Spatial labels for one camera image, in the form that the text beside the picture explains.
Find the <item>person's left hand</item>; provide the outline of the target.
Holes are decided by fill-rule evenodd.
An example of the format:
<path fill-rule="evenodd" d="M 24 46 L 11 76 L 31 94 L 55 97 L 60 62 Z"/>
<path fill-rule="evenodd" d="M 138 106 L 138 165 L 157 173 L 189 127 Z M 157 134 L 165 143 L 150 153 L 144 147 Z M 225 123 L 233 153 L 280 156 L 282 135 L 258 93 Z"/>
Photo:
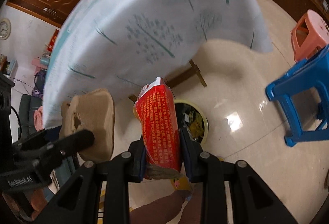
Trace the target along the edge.
<path fill-rule="evenodd" d="M 2 197 L 17 218 L 34 221 L 47 205 L 43 189 L 25 193 L 2 193 Z"/>

